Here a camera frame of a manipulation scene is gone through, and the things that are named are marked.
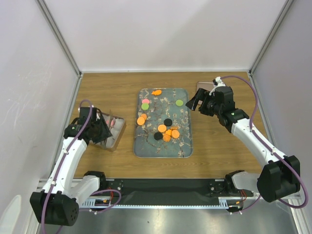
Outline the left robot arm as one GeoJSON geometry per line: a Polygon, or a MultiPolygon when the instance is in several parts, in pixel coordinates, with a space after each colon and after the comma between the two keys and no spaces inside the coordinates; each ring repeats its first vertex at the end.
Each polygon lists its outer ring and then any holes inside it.
{"type": "Polygon", "coordinates": [[[107,191],[103,172],[86,172],[75,187],[72,180],[89,143],[101,143],[111,136],[100,109],[79,109],[79,117],[64,130],[62,150],[47,182],[41,191],[31,194],[30,204],[40,224],[73,226],[83,202],[93,193],[107,191]]]}

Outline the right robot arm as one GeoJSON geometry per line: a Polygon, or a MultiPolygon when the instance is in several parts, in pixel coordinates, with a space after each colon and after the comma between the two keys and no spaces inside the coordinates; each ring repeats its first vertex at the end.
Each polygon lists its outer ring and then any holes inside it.
{"type": "Polygon", "coordinates": [[[186,106],[207,116],[217,116],[219,123],[244,143],[262,167],[259,175],[242,170],[227,174],[229,181],[225,182],[224,189],[228,195],[248,190],[273,202],[300,191],[299,160],[276,149],[250,123],[249,116],[236,108],[231,87],[216,87],[212,92],[199,88],[186,106]]]}

